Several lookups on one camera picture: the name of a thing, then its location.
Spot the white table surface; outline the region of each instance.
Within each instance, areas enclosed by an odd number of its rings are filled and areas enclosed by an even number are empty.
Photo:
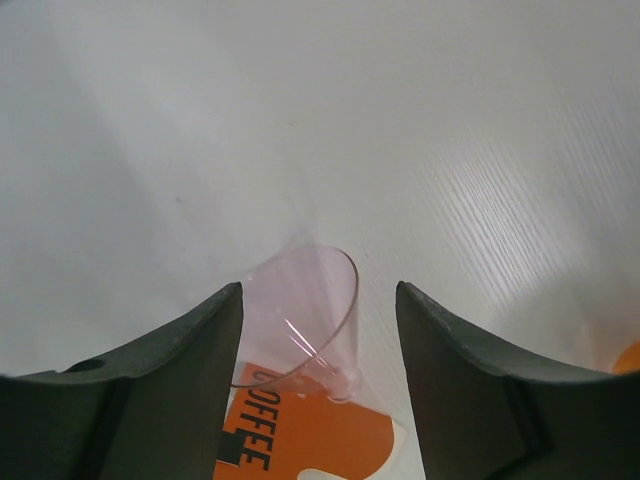
[[[363,401],[408,433],[384,478],[423,478],[399,280],[574,363],[609,361],[606,309],[611,349],[640,334],[637,5],[5,2],[0,370],[120,345],[302,231],[360,268]]]

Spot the screw hole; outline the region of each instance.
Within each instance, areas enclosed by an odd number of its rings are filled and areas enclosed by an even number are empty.
[[[106,362],[104,360],[100,360],[98,358],[91,358],[89,360],[84,360],[83,362],[76,363],[72,366],[67,372],[88,372],[90,370],[97,370],[98,368],[104,367]]]

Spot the white surface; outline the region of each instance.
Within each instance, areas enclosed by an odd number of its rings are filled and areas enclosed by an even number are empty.
[[[302,229],[359,265],[389,478],[422,478],[398,280],[576,363],[638,333],[639,8],[5,2],[0,369],[115,347]]]

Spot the orange paper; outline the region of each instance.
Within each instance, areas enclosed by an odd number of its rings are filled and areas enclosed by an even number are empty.
[[[249,365],[245,375],[260,375]],[[218,462],[215,480],[295,480],[307,469],[349,480],[378,471],[393,450],[391,417],[325,395],[238,390],[224,429],[246,435],[240,466]]]

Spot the orange object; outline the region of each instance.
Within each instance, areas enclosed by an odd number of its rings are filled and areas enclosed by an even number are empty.
[[[640,341],[627,348],[613,367],[613,373],[630,373],[636,370],[640,370]]]
[[[249,365],[244,374],[270,372]],[[394,445],[391,417],[325,395],[238,390],[224,430],[247,437],[240,466],[218,462],[215,480],[295,480],[309,469],[365,479]]]

